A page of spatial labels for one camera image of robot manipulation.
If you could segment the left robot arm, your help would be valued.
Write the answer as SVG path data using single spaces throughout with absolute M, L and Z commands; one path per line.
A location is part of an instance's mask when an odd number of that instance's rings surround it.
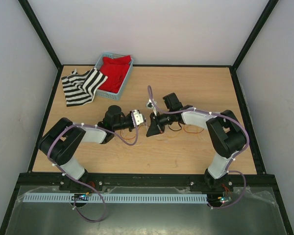
M 108 108 L 102 121 L 96 125 L 76 124 L 67 119 L 61 118 L 39 141 L 38 148 L 47 156 L 47 159 L 56 166 L 63 176 L 71 180 L 71 185 L 76 189 L 94 189 L 88 185 L 88 172 L 74 157 L 74 154 L 82 142 L 93 142 L 106 144 L 114 136 L 118 136 L 125 144 L 124 138 L 116 133 L 117 130 L 135 130 L 138 134 L 138 127 L 145 122 L 144 116 L 139 110 L 132 110 L 128 115 L 122 112 L 117 105 Z

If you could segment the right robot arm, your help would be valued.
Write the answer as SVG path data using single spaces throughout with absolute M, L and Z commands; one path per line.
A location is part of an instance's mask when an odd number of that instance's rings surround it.
M 207 130 L 215 150 L 212 163 L 204 173 L 204 184 L 209 190 L 221 187 L 228 174 L 230 164 L 236 156 L 249 146 L 249 135 L 239 123 L 231 110 L 221 113 L 197 109 L 192 105 L 182 105 L 175 93 L 163 97 L 167 111 L 161 110 L 153 99 L 152 89 L 148 87 L 148 107 L 153 109 L 150 114 L 150 126 L 147 137 L 164 133 L 166 126 L 178 124 L 193 125 Z

